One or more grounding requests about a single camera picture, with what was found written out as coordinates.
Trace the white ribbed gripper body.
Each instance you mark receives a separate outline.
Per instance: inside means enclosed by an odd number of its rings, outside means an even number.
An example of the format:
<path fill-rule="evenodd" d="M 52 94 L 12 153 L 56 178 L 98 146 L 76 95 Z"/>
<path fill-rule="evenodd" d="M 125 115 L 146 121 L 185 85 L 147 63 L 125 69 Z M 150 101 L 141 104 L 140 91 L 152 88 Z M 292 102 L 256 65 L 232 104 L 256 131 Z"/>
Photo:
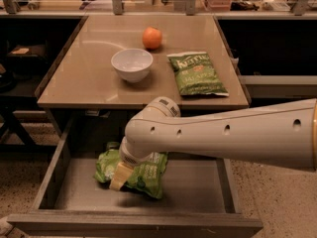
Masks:
<path fill-rule="evenodd" d="M 151 156 L 152 152 L 136 152 L 133 145 L 128 142 L 126 138 L 124 138 L 121 142 L 120 148 L 119 148 L 119 155 L 121 160 L 132 167 L 138 166 L 141 163 L 148 161 Z"/>

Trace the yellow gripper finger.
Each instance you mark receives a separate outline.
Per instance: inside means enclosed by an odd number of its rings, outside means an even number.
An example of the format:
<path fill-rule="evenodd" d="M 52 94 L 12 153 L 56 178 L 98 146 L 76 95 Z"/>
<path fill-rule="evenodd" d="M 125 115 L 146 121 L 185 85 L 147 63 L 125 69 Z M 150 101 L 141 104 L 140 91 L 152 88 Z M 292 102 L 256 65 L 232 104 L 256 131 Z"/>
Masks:
<path fill-rule="evenodd" d="M 120 162 L 113 174 L 109 188 L 112 190 L 120 190 L 128 178 L 132 175 L 134 168 Z"/>

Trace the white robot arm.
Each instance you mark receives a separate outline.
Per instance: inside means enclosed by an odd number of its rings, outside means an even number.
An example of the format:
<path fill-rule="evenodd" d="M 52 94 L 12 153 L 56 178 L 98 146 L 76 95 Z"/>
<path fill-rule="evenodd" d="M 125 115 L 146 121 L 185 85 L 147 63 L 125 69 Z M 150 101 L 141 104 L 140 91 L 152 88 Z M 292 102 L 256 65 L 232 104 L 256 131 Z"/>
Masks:
<path fill-rule="evenodd" d="M 110 183 L 120 189 L 134 167 L 154 152 L 188 153 L 291 169 L 317 167 L 316 101 L 287 102 L 182 117 L 177 104 L 158 97 L 127 123 L 121 162 Z"/>

